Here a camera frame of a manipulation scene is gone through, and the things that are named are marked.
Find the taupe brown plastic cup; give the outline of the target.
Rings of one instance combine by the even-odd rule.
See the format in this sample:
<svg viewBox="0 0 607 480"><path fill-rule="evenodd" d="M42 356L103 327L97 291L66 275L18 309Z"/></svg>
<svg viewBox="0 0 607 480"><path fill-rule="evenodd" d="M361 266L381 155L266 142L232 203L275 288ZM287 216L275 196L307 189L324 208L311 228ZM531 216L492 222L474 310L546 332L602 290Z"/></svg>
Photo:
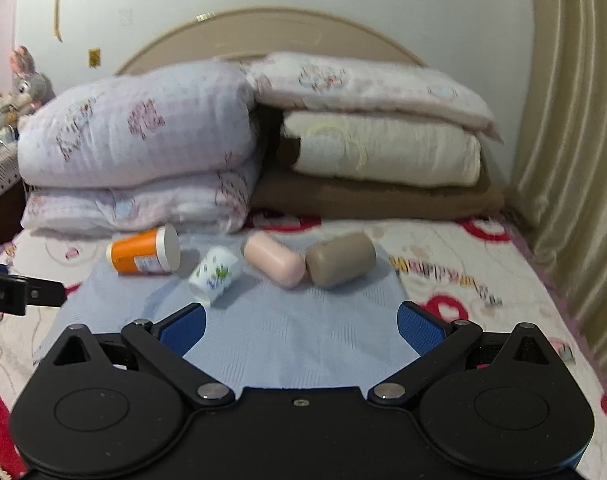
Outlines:
<svg viewBox="0 0 607 480"><path fill-rule="evenodd" d="M361 278L375 268L376 260L375 246L363 232L335 236L305 251L311 282L325 289Z"/></svg>

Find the pink bear print pillow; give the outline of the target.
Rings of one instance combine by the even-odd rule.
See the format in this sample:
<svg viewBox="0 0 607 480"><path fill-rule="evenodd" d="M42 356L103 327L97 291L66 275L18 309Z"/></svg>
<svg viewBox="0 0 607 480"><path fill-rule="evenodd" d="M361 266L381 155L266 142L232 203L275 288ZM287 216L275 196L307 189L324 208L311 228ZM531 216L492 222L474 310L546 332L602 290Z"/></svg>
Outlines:
<svg viewBox="0 0 607 480"><path fill-rule="evenodd" d="M258 102L283 110L425 116L502 140L481 96L427 67L274 52L250 64L247 78Z"/></svg>

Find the white floral paper cup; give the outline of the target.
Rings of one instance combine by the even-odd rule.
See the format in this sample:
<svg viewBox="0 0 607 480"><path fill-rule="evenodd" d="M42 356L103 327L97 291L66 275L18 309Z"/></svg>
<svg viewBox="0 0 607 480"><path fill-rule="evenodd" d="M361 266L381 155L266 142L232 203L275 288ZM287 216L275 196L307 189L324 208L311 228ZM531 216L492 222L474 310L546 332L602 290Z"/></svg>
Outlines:
<svg viewBox="0 0 607 480"><path fill-rule="evenodd" d="M200 259L188 284L195 300L211 306L242 274L240 258L224 246L214 246Z"/></svg>

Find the pink checked folded quilt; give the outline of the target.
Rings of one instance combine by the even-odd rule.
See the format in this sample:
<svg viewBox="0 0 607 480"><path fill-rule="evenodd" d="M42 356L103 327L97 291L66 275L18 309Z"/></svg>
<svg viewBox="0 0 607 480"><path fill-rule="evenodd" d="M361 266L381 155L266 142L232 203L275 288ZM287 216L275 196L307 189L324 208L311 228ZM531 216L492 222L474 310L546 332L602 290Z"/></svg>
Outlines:
<svg viewBox="0 0 607 480"><path fill-rule="evenodd" d="M259 174L252 86L198 61L70 88L19 124L22 226L95 235L243 226Z"/></svg>

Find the orange white paper cup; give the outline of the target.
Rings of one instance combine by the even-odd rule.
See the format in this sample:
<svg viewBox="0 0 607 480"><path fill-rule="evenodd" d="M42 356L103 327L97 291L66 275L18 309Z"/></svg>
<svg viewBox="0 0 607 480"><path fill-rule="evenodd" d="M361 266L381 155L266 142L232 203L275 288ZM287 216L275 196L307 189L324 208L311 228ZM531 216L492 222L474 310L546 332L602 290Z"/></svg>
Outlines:
<svg viewBox="0 0 607 480"><path fill-rule="evenodd" d="M170 274L180 268L181 247L174 226L157 229L116 240L106 249L108 263L120 274Z"/></svg>

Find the cream folded blanket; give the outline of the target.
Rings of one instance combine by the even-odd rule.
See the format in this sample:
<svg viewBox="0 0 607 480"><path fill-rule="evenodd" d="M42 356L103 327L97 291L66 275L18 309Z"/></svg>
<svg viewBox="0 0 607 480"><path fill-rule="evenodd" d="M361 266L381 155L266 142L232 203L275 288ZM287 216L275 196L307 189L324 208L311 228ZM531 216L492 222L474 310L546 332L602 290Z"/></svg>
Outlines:
<svg viewBox="0 0 607 480"><path fill-rule="evenodd" d="M469 188L481 174L477 136L410 116L293 112L284 118L279 158L308 176L419 188Z"/></svg>

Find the beige wooden headboard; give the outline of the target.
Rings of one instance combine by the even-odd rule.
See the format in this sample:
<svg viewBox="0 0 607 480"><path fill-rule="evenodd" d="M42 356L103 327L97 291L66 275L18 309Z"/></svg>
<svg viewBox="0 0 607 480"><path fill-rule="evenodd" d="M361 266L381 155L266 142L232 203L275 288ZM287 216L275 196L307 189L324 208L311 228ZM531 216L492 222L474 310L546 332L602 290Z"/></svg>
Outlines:
<svg viewBox="0 0 607 480"><path fill-rule="evenodd" d="M341 16L284 6L258 6L197 16L144 46L116 73L142 74L204 58L245 63L280 51L424 64L398 41Z"/></svg>

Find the brown folded blanket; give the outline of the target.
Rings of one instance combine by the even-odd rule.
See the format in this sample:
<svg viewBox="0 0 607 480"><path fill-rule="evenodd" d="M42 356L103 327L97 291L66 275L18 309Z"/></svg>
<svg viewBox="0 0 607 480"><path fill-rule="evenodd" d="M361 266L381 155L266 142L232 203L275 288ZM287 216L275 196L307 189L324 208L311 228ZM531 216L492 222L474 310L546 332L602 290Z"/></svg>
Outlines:
<svg viewBox="0 0 607 480"><path fill-rule="evenodd" d="M471 188L310 177L274 169L258 181L250 207L322 219L454 221L500 212L504 197L486 170Z"/></svg>

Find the pink plastic cup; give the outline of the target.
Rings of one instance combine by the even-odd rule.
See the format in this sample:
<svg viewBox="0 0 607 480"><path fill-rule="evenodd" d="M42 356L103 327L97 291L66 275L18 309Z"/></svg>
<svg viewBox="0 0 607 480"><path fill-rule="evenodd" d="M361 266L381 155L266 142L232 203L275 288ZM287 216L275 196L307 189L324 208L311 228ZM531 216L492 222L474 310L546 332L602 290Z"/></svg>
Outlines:
<svg viewBox="0 0 607 480"><path fill-rule="evenodd" d="M264 232L247 237L243 255L250 264L282 287L293 288L305 276L304 258Z"/></svg>

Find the beige striped curtain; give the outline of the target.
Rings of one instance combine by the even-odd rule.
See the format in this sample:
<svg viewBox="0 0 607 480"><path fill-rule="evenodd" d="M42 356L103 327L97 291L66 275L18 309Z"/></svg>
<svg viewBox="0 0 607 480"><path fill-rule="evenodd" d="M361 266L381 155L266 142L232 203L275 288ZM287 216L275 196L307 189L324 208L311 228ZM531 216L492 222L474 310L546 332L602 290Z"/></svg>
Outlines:
<svg viewBox="0 0 607 480"><path fill-rule="evenodd" d="M607 377L607 0L535 0L511 201Z"/></svg>

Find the light blue patterned cloth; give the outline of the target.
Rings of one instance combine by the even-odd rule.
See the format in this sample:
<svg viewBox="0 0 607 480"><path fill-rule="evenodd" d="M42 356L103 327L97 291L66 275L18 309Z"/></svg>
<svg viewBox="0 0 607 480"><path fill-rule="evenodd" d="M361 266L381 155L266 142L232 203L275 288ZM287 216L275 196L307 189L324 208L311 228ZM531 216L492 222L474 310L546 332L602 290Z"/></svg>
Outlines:
<svg viewBox="0 0 607 480"><path fill-rule="evenodd" d="M238 252L233 236L184 235L180 270L172 275L120 275L100 261L68 298L37 350L41 361L70 324L97 334L117 333L137 318L158 322L196 297L188 277L207 250ZM407 298L387 252L377 246L375 268L330 290L303 283L282 289L249 264L205 310L200 340L185 360L228 385L326 388L377 382L415 361L418 353L398 330L397 312Z"/></svg>

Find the grey rabbit plush toy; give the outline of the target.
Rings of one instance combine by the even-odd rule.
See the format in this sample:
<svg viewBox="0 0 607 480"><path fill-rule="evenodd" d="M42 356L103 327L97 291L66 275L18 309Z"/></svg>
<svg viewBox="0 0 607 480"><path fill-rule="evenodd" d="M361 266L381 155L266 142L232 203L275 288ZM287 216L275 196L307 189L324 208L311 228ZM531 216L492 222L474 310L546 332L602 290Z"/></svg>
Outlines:
<svg viewBox="0 0 607 480"><path fill-rule="evenodd" d="M19 115L34 113L54 98L51 81L34 66L34 58L25 46L12 51L10 64L13 72L12 105Z"/></svg>

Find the yellow wall sticker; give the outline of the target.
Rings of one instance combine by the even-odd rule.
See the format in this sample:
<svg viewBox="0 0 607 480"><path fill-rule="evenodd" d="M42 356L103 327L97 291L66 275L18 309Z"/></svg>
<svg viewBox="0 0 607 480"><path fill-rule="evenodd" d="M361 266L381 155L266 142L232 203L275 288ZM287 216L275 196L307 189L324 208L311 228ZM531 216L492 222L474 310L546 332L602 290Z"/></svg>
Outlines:
<svg viewBox="0 0 607 480"><path fill-rule="evenodd" d="M89 66L91 68L98 68L101 66L101 50L96 48L96 49L90 49L89 50Z"/></svg>

